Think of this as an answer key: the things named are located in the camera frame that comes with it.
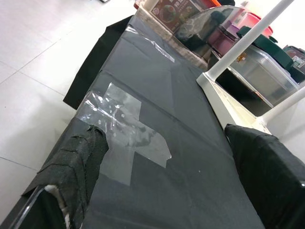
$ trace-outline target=white tile floor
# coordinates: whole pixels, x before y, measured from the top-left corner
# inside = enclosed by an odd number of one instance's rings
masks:
[[[134,0],[0,0],[0,223],[75,111],[62,102],[107,25]]]

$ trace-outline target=dark green lid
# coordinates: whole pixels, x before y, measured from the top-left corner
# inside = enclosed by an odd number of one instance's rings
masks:
[[[251,28],[243,26],[236,34],[238,37],[242,38],[250,30]],[[263,35],[259,35],[258,38],[256,38],[256,40],[252,44],[255,45],[257,48],[263,50],[264,52],[268,53],[284,69],[289,71],[294,64],[294,61],[275,42],[277,41],[274,38],[269,39]]]

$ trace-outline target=clear tape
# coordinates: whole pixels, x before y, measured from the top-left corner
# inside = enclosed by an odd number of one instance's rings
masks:
[[[169,59],[171,62],[175,63],[175,59],[168,54],[163,48],[161,48],[155,41],[152,41],[148,38],[146,38],[143,34],[138,33],[137,30],[135,30],[133,27],[131,26],[127,26],[126,30],[127,32],[132,32],[134,34],[138,34],[140,36],[142,36],[144,39],[146,39],[147,41],[149,41],[155,48],[156,50],[158,50],[163,56],[165,56],[167,59]]]
[[[130,185],[134,152],[166,167],[171,153],[158,132],[139,121],[141,102],[110,83],[104,97],[89,92],[76,116],[106,133],[109,151],[100,172]]]

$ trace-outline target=white metal rod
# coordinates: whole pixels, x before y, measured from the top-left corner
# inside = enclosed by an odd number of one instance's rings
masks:
[[[274,117],[287,110],[289,107],[293,106],[300,100],[305,98],[305,87],[301,88],[299,91],[282,101],[280,104],[263,114],[260,118],[267,125],[270,120]]]
[[[230,51],[221,58],[209,71],[200,77],[209,77],[215,81],[243,51],[293,2],[294,0],[281,0],[264,18],[262,18]]]

